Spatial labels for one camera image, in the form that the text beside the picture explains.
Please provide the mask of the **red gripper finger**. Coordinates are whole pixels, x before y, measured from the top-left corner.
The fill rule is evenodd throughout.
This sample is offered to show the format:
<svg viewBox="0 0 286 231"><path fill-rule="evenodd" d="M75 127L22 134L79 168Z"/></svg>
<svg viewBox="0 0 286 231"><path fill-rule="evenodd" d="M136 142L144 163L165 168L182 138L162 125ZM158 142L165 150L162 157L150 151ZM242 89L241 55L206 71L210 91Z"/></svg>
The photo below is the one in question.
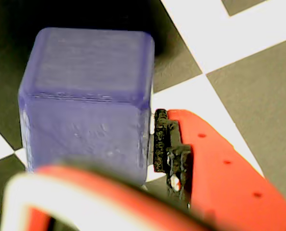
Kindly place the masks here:
<svg viewBox="0 0 286 231"><path fill-rule="evenodd" d="M208 231L142 191L94 172L47 166L6 184L0 229L43 231L52 216L81 231Z"/></svg>
<svg viewBox="0 0 286 231"><path fill-rule="evenodd" d="M286 199L208 122L179 109L154 118L154 169L169 197L219 227L286 231Z"/></svg>

